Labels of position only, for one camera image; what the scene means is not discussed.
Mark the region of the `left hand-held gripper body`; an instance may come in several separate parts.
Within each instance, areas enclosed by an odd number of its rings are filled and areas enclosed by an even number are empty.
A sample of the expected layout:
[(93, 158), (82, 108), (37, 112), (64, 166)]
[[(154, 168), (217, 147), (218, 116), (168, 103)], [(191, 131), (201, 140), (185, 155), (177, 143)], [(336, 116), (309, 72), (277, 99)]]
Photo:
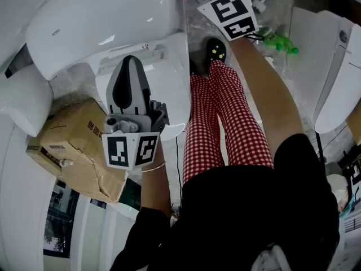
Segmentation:
[(134, 170), (153, 163), (160, 134), (168, 124), (166, 104), (155, 100), (145, 115), (109, 114), (102, 135), (107, 166)]

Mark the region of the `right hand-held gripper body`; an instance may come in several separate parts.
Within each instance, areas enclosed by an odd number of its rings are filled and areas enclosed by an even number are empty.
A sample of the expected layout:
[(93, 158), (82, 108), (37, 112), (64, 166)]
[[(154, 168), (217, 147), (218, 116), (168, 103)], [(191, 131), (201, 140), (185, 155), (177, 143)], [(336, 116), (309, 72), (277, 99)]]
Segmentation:
[(198, 11), (210, 20), (229, 41), (258, 30), (251, 0), (212, 0), (200, 4)]

